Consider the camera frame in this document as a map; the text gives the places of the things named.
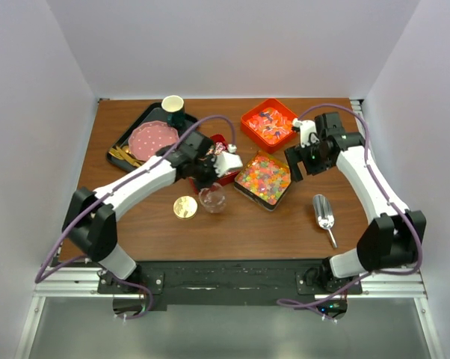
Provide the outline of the red box of swirl candies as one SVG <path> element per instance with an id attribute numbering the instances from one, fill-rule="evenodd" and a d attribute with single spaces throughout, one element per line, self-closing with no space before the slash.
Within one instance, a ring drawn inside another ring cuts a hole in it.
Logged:
<path id="1" fill-rule="evenodd" d="M 214 141 L 214 146 L 209 150 L 210 153 L 214 153 L 215 155 L 219 155 L 222 152 L 228 151 L 228 143 L 226 142 L 224 136 L 221 134 L 215 134 L 211 136 L 211 139 Z M 222 177 L 217 180 L 217 183 L 221 186 L 229 185 L 234 181 L 239 171 L 228 171 Z M 193 178 L 189 178 L 189 183 L 191 184 L 192 190 L 195 194 L 199 194 L 200 187 L 197 182 Z"/>

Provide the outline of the clear glass jar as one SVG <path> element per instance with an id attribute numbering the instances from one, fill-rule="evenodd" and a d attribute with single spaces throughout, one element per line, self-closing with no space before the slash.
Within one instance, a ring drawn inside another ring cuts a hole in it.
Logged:
<path id="1" fill-rule="evenodd" d="M 198 196 L 200 203 L 209 213 L 221 213 L 226 207 L 226 194 L 224 188 L 217 182 L 209 188 L 202 188 L 199 191 Z"/>

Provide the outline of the tin of star candies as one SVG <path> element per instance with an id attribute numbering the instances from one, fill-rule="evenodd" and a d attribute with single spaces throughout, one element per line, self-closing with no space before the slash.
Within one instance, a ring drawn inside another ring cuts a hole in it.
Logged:
<path id="1" fill-rule="evenodd" d="M 274 211 L 291 184 L 289 166 L 259 150 L 235 177 L 234 187 L 253 202 Z"/>

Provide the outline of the silver metal scoop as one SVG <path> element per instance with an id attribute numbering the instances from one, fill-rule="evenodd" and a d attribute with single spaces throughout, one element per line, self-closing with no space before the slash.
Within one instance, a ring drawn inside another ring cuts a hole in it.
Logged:
<path id="1" fill-rule="evenodd" d="M 316 194 L 312 199 L 312 205 L 318 226 L 328 232 L 331 245 L 334 249 L 337 249 L 338 244 L 332 231 L 335 218 L 329 200 L 323 194 Z"/>

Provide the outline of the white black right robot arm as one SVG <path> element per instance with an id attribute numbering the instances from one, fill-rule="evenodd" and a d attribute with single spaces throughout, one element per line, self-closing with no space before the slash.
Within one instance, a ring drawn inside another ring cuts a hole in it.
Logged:
<path id="1" fill-rule="evenodd" d="M 285 151 L 292 181 L 338 168 L 351 184 L 368 221 L 356 247 L 308 270 L 306 283 L 334 294 L 345 280 L 362 273 L 394 275 L 395 268 L 405 265 L 416 272 L 422 264 L 426 218 L 421 211 L 409 209 L 391 189 L 372 158 L 367 134 L 347 132 L 336 112 L 314 120 L 295 118 L 292 128 L 300 135 L 299 144 Z"/>

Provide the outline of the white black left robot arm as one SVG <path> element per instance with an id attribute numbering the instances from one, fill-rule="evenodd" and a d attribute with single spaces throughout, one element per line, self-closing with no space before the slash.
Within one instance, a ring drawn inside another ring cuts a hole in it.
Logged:
<path id="1" fill-rule="evenodd" d="M 144 284 L 141 266 L 121 248 L 118 221 L 135 205 L 160 189 L 189 177 L 206 188 L 226 172 L 227 152 L 213 153 L 213 142 L 199 132 L 187 131 L 174 144 L 160 149 L 142 166 L 118 180 L 89 190 L 75 191 L 62 229 L 92 262 L 99 264 L 124 293 Z"/>

